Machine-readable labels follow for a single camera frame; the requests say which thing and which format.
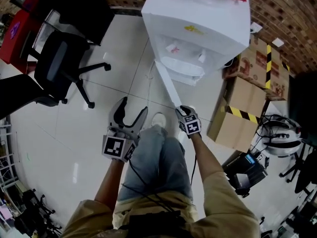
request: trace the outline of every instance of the yellow and black tape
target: yellow and black tape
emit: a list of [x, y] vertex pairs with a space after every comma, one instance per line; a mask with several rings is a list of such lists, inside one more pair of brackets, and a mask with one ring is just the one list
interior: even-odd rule
[[[290, 71], [289, 66], [282, 62], [282, 65], [285, 69]], [[272, 48], [268, 44], [266, 46], [266, 81], [265, 81], [265, 87], [267, 89], [271, 88], [271, 68], [272, 68]]]
[[244, 112], [242, 110], [239, 110], [239, 109], [231, 107], [231, 106], [223, 107], [223, 111], [230, 113], [230, 114], [233, 114], [236, 117], [240, 117], [240, 118], [249, 120], [249, 121], [254, 122], [256, 124], [259, 124], [259, 122], [260, 122], [260, 118], [256, 117], [255, 115]]

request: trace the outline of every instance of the sneaker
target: sneaker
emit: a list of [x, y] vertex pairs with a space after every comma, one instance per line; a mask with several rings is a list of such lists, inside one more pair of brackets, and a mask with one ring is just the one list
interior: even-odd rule
[[166, 117], [162, 113], [156, 113], [151, 122], [151, 126], [153, 127], [154, 125], [159, 125], [162, 128], [165, 128], [166, 126]]

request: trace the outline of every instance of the jeans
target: jeans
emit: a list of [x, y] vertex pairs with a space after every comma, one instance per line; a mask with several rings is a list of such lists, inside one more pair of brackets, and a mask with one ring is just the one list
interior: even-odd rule
[[131, 157], [133, 168], [148, 185], [145, 186], [129, 165], [118, 201], [151, 195], [168, 190], [177, 191], [193, 200], [192, 189], [184, 158], [185, 150], [174, 137], [155, 125], [141, 132], [138, 147]]

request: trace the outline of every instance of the khaki shirt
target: khaki shirt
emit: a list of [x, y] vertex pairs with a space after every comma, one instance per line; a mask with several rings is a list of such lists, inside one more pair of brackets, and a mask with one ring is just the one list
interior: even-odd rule
[[[158, 194], [174, 210], [180, 210], [187, 222], [184, 229], [195, 238], [259, 238], [260, 226], [254, 214], [242, 203], [223, 172], [204, 181], [206, 217], [195, 221], [196, 208], [186, 196], [167, 191]], [[147, 198], [118, 202], [114, 214], [104, 204], [92, 200], [80, 202], [69, 220], [63, 238], [125, 238], [127, 230], [113, 229], [129, 223], [131, 215], [158, 213], [163, 208]]]

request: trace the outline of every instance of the sleeve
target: sleeve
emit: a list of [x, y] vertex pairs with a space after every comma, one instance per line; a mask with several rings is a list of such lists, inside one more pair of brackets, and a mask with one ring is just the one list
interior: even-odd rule
[[79, 203], [61, 238], [92, 237], [112, 228], [112, 212], [109, 207], [93, 200], [85, 200]]
[[204, 193], [206, 217], [190, 227], [195, 237], [260, 237], [257, 218], [239, 199], [223, 172], [205, 179]]

